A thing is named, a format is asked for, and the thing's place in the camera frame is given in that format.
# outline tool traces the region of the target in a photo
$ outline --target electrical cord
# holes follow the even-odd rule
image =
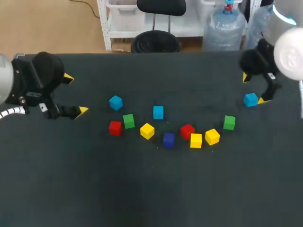
[[[99,19],[100,19],[100,17],[98,17],[98,16],[95,14],[94,9],[92,8],[92,6],[91,6],[89,3],[85,2],[85,1],[80,1],[80,0],[70,0],[70,1],[73,1],[73,2],[80,2],[80,3],[85,3],[85,4],[87,4],[87,5],[91,8],[91,11],[93,11],[94,16],[95,16],[96,18],[99,18]]]
[[[22,106],[11,108],[0,113],[0,119],[10,114],[26,114]]]

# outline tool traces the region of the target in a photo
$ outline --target black chair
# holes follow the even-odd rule
[[[139,34],[131,45],[133,53],[180,52],[180,43],[170,33],[170,16],[182,16],[186,12],[185,0],[137,0],[139,10],[153,13],[152,31]],[[155,31],[156,14],[169,16],[168,32]]]

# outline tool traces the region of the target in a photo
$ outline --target chair backrest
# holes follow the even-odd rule
[[[137,0],[139,10],[145,13],[182,16],[186,11],[185,0]]]

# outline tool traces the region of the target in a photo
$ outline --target red cube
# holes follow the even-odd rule
[[[191,126],[190,124],[184,125],[180,129],[180,136],[182,136],[183,139],[189,140],[190,139],[190,134],[195,133],[195,128]]]
[[[109,125],[109,134],[111,136],[121,136],[122,123],[121,122],[111,122]]]

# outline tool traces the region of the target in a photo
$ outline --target wooden block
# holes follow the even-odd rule
[[[190,135],[190,147],[191,148],[201,148],[202,147],[202,134]]]
[[[216,129],[211,129],[205,133],[205,140],[209,145],[216,144],[220,140],[220,134]]]
[[[155,128],[150,124],[146,123],[144,126],[140,128],[140,134],[149,140],[155,134]]]

